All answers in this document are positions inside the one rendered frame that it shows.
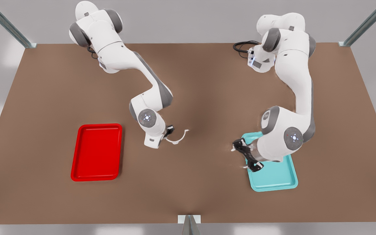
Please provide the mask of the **red rectangular tray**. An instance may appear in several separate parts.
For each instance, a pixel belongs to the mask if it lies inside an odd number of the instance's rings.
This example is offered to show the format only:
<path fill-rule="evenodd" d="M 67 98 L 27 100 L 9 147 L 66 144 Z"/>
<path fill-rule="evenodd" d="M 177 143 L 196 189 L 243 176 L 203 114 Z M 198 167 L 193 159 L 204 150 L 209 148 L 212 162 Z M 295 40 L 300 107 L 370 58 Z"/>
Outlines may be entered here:
<path fill-rule="evenodd" d="M 71 179 L 79 182 L 118 177 L 122 133 L 119 123 L 82 125 L 78 129 Z"/>

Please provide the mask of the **silver frame post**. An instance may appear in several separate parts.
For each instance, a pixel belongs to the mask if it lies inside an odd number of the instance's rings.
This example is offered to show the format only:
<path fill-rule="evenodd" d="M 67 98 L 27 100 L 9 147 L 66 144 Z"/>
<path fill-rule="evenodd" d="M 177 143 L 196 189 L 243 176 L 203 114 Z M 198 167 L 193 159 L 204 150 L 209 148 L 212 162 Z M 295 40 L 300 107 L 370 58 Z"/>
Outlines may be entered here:
<path fill-rule="evenodd" d="M 31 43 L 1 12 L 0 25 L 5 28 L 24 48 L 35 49 L 37 43 Z"/>
<path fill-rule="evenodd" d="M 345 41 L 339 41 L 340 47 L 352 46 L 376 22 L 376 9 L 350 34 Z"/>
<path fill-rule="evenodd" d="M 201 223 L 200 215 L 178 215 L 178 223 L 183 224 L 182 235 L 200 235 L 197 227 Z"/>

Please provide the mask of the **white drainage pipe clamp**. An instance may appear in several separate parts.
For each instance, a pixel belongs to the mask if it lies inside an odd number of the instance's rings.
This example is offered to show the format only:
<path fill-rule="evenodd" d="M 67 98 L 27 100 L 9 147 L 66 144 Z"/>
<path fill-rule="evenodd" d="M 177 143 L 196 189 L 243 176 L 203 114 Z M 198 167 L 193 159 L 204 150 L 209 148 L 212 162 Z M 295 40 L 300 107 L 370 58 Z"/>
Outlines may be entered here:
<path fill-rule="evenodd" d="M 186 133 L 187 133 L 188 131 L 189 131 L 189 130 L 184 130 L 184 134 L 183 134 L 183 136 L 182 136 L 179 140 L 169 140 L 168 137 L 164 137 L 164 139 L 167 140 L 168 142 L 170 142 L 170 143 L 176 145 L 176 144 L 179 144 L 180 141 L 182 141 L 182 140 L 185 138 L 185 135 L 186 135 Z"/>

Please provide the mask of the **teal rectangular tray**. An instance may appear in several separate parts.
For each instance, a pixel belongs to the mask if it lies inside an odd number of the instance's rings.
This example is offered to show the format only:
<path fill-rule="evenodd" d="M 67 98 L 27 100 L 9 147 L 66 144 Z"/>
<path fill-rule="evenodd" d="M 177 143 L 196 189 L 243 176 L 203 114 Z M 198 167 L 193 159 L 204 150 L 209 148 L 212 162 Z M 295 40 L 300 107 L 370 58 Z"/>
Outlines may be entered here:
<path fill-rule="evenodd" d="M 291 155 L 284 156 L 283 162 L 263 162 L 257 172 L 247 169 L 251 188 L 256 192 L 294 189 L 298 178 Z"/>

